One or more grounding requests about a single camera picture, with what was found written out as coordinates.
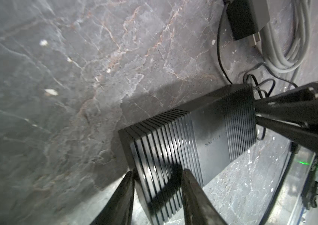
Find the black power adapter with cable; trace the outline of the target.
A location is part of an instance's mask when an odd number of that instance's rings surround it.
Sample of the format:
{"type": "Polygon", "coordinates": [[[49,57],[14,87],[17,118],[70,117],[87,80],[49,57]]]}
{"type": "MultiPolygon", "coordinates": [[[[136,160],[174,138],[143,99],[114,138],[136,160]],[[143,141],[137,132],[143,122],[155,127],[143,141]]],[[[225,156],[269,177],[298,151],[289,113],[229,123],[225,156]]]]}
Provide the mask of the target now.
{"type": "Polygon", "coordinates": [[[262,42],[262,57],[264,61],[252,70],[263,66],[273,78],[289,83],[297,88],[294,80],[299,73],[309,50],[311,37],[310,8],[311,1],[294,1],[294,37],[288,52],[283,53],[274,39],[274,31],[270,24],[267,1],[224,1],[217,34],[217,56],[220,69],[228,77],[221,60],[220,39],[224,16],[228,16],[229,24],[235,40],[240,40],[259,34],[262,42]]]}

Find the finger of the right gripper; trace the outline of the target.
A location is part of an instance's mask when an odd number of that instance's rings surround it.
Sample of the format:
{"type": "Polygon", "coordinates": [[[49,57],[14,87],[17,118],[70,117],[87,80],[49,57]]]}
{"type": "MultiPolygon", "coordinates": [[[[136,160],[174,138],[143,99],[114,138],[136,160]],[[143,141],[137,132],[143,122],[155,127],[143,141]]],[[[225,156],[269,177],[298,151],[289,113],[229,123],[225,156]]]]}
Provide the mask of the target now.
{"type": "Polygon", "coordinates": [[[256,123],[318,154],[318,126],[304,128],[259,116],[256,123]]]}
{"type": "Polygon", "coordinates": [[[318,82],[257,100],[255,111],[281,121],[318,126],[318,82]]]}

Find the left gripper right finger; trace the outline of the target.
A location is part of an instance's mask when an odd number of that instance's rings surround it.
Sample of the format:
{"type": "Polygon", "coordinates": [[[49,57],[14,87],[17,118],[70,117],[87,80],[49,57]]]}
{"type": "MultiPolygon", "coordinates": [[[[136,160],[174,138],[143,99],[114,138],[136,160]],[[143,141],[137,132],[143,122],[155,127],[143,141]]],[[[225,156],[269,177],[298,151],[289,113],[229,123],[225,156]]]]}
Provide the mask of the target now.
{"type": "Polygon", "coordinates": [[[182,172],[181,189],[186,225],[226,224],[189,169],[182,172]]]}

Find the ribbed black network switch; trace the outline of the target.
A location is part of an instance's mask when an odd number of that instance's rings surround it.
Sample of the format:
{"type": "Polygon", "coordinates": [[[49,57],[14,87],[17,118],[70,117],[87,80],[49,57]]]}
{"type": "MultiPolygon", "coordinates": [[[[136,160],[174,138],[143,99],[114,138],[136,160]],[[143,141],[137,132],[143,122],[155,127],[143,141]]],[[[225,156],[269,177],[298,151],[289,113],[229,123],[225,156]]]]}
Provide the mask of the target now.
{"type": "Polygon", "coordinates": [[[204,187],[256,142],[253,88],[227,85],[125,127],[119,137],[139,201],[150,223],[162,225],[182,208],[184,169],[204,187]]]}

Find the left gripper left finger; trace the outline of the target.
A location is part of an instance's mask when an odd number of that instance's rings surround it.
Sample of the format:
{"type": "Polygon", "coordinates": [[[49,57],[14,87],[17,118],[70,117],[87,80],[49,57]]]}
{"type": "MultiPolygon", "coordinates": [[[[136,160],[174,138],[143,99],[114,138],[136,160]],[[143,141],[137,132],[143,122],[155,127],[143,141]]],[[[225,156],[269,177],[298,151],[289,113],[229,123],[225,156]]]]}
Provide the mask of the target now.
{"type": "Polygon", "coordinates": [[[134,202],[134,174],[126,173],[119,186],[92,225],[130,225],[134,202]]]}

